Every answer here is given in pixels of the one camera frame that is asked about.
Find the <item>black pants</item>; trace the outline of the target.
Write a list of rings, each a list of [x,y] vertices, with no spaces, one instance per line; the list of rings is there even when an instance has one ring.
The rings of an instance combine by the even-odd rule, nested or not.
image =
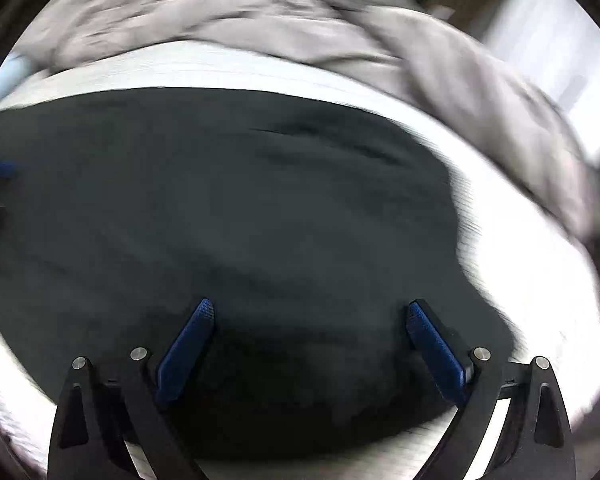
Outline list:
[[[448,170],[411,133],[281,94],[136,89],[0,112],[0,332],[57,398],[72,358],[213,333],[170,419],[198,457],[374,440],[445,410],[404,330],[514,337],[464,274]]]

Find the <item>light blue pillow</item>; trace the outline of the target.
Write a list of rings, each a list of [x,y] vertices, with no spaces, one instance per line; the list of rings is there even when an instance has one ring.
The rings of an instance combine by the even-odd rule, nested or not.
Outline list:
[[[28,58],[9,53],[0,66],[0,101],[33,73],[34,67]]]

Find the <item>white honeycomb mattress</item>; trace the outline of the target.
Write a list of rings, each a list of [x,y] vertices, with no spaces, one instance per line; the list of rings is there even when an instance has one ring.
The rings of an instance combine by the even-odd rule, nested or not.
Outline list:
[[[327,70],[244,50],[177,41],[47,75],[33,73],[0,110],[90,92],[190,87],[247,89],[369,110],[396,122],[448,165],[460,217],[457,258],[469,281],[514,333],[515,360],[554,365],[571,426],[600,397],[600,282],[577,240],[558,228],[480,153],[416,108]],[[0,428],[25,464],[46,476],[55,404],[0,335]],[[306,465],[211,466],[219,479],[411,479],[451,420]]]

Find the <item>grey comforter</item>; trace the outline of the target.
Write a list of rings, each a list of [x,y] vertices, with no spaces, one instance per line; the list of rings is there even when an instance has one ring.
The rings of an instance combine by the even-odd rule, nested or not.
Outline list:
[[[354,0],[57,0],[16,48],[58,71],[175,40],[322,68],[416,106],[578,240],[600,235],[600,184],[557,106],[476,40],[419,10]]]

